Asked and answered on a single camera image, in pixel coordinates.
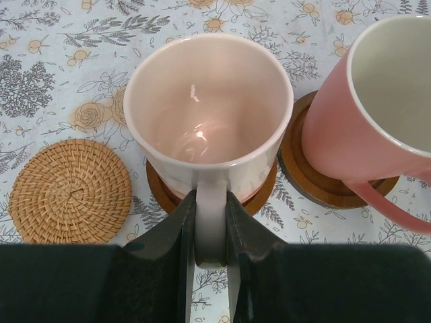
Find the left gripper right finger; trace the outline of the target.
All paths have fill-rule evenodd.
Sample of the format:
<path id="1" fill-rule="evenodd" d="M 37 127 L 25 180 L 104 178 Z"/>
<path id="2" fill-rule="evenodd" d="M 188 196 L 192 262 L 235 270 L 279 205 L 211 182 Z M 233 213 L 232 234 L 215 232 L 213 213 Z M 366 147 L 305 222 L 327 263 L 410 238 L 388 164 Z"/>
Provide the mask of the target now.
<path id="1" fill-rule="evenodd" d="M 430 259 L 403 245 L 289 244 L 226 203 L 233 322 L 429 322 Z"/>

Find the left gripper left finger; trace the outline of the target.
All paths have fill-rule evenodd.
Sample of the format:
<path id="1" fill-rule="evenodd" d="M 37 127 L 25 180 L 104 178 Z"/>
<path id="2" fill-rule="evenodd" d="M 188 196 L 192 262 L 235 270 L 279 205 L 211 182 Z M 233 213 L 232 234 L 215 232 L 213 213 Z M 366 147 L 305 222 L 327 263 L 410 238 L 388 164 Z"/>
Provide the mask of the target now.
<path id="1" fill-rule="evenodd" d="M 127 243 L 1 247 L 2 322 L 187 322 L 196 194 Z"/>

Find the brown wooden coaster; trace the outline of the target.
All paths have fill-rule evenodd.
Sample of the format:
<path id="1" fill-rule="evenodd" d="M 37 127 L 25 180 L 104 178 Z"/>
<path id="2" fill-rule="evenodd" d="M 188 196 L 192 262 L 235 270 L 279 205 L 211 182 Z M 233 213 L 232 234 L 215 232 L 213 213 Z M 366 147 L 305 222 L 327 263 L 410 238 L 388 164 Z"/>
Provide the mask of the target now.
<path id="1" fill-rule="evenodd" d="M 171 212 L 173 212 L 182 202 L 182 199 L 177 197 L 165 185 L 165 183 L 163 183 L 162 179 L 159 177 L 159 175 L 149 162 L 146 163 L 146 174 L 148 184 L 155 200 L 157 201 L 159 206 L 161 206 L 161 208 L 163 208 L 163 210 L 167 212 L 167 214 L 171 214 Z M 242 206 L 251 216 L 254 216 L 269 199 L 275 185 L 276 174 L 277 162 L 275 161 L 262 187 L 257 191 L 255 195 L 242 203 Z"/>
<path id="2" fill-rule="evenodd" d="M 340 180 L 322 175 L 306 160 L 302 151 L 302 127 L 316 95 L 310 92 L 296 103 L 281 142 L 278 160 L 290 184 L 312 202 L 332 209 L 355 209 L 367 203 Z"/>

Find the woven rattan coaster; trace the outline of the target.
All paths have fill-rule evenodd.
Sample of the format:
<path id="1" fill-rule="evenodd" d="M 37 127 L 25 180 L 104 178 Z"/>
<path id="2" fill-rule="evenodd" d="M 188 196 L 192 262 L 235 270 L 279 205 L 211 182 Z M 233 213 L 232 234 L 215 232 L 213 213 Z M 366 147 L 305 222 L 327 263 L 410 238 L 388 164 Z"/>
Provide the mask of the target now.
<path id="1" fill-rule="evenodd" d="M 31 244 L 100 244 L 123 226 L 132 186 L 121 158 L 88 139 L 52 144 L 13 183 L 9 214 Z"/>

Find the light pink mug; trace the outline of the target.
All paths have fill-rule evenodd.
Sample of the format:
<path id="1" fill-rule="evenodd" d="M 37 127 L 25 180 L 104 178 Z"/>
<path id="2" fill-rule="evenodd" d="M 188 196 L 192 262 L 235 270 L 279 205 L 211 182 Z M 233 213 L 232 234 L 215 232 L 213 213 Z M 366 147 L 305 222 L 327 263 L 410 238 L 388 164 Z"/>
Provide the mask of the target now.
<path id="1" fill-rule="evenodd" d="M 231 34 L 172 41 L 132 73 L 127 128 L 176 196 L 195 191 L 198 266 L 225 265 L 227 196 L 245 202 L 264 185 L 293 105 L 275 56 Z"/>

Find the white mug pink handle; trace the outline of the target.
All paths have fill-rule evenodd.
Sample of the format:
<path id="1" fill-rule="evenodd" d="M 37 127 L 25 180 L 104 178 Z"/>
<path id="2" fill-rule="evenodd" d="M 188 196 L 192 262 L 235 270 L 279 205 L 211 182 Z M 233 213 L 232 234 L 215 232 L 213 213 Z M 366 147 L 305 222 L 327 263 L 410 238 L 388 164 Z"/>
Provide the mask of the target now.
<path id="1" fill-rule="evenodd" d="M 430 224 L 388 201 L 373 180 L 430 181 L 430 18 L 395 15 L 367 27 L 314 97 L 302 150 L 386 218 L 419 234 Z"/>

